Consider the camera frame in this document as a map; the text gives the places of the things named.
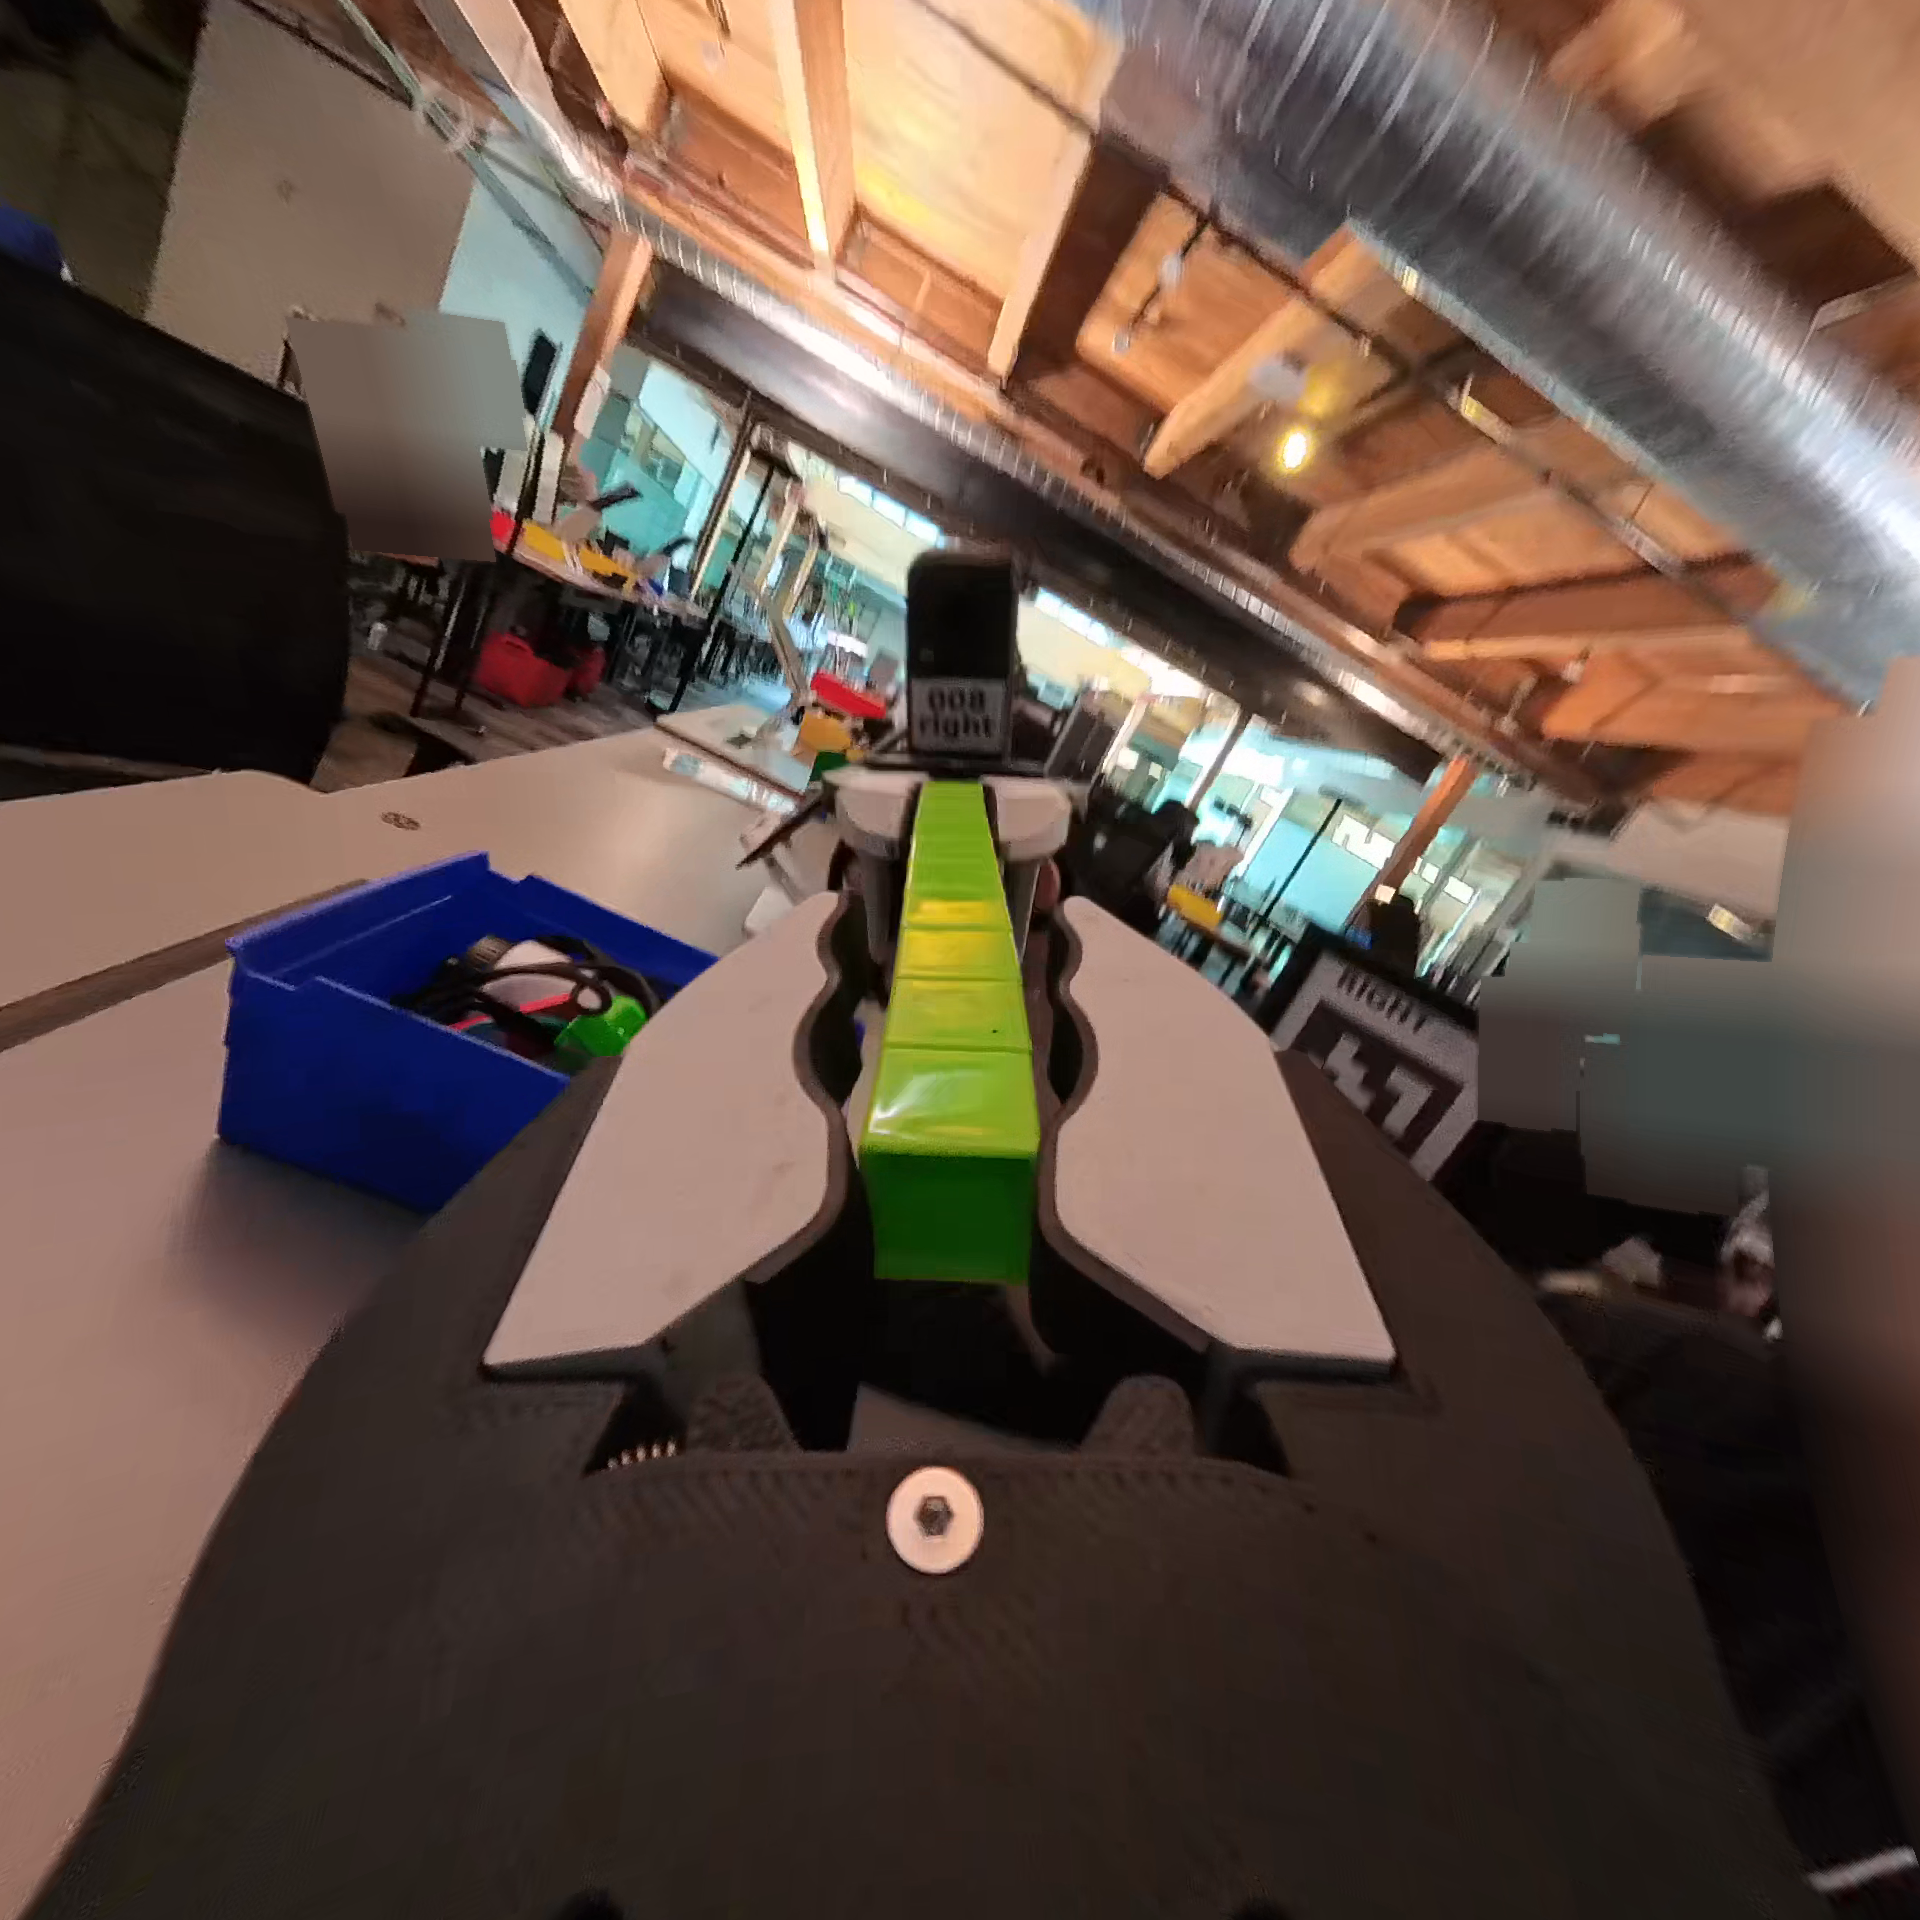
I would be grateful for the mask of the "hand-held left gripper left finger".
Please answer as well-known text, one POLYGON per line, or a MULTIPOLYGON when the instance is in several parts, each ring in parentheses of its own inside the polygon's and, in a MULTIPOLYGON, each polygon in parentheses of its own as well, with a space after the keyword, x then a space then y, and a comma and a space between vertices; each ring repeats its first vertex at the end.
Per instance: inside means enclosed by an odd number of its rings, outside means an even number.
POLYGON ((803 1443, 851 1437, 872 1216, 848 1102, 871 985, 859 900, 820 894, 629 1044, 484 1349, 493 1377, 630 1381, 679 1417, 757 1373, 803 1443))

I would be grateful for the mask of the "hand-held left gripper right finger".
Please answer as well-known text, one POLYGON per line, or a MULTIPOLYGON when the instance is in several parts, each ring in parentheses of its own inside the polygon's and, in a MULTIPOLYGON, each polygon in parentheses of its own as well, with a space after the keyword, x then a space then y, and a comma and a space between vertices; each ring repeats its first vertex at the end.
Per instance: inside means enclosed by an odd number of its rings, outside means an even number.
POLYGON ((1059 908, 1040 1235, 1055 1267, 1194 1355, 1219 1425, 1263 1381, 1399 1365, 1263 1031, 1112 912, 1059 908))

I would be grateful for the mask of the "long green block bar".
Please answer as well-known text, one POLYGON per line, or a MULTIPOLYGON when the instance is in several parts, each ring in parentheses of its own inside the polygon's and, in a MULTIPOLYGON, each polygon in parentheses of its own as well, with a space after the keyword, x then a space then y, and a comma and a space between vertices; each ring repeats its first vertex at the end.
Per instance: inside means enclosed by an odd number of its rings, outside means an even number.
POLYGON ((1026 1284, 1040 1180, 1030 1044, 988 790, 927 781, 856 1140, 879 1279, 1026 1284))

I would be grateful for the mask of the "blue plastic bin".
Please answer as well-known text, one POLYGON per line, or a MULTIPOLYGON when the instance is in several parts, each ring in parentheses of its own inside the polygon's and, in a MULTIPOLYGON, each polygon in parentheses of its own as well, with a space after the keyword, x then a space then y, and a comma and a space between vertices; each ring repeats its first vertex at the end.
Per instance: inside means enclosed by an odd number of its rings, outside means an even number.
POLYGON ((421 1214, 579 1075, 552 1044, 580 1000, 630 993, 652 1022, 716 963, 482 852, 286 910, 226 949, 219 1137, 421 1214), (574 966, 498 976, 518 941, 574 966))

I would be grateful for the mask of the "black rolling sign stand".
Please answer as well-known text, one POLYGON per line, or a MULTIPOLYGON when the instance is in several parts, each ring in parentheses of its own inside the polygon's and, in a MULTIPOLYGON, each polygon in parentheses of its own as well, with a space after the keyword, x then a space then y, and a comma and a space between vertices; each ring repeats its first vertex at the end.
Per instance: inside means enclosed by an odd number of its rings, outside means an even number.
POLYGON ((1469 1005, 1316 925, 1287 949, 1255 1022, 1308 1057, 1383 1140, 1436 1184, 1479 1120, 1469 1005))

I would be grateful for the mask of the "red storage bin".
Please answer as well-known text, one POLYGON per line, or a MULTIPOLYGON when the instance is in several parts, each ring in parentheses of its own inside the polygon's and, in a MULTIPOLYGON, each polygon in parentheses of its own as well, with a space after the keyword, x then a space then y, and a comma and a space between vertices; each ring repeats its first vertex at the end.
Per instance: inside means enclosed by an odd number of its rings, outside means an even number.
POLYGON ((496 704, 536 711, 592 697, 600 686, 605 663, 600 643, 574 647, 565 659, 549 659, 528 637, 493 630, 478 647, 468 688, 496 704))

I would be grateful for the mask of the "long spiral ceiling duct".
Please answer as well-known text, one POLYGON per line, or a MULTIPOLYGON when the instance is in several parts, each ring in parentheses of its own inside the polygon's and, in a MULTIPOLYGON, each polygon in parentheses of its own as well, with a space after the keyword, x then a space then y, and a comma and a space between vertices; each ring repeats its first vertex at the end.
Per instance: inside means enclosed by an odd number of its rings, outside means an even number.
POLYGON ((1471 4, 1078 4, 1109 125, 1277 245, 1340 217, 1780 589, 1759 636, 1867 709, 1918 645, 1916 407, 1471 4))

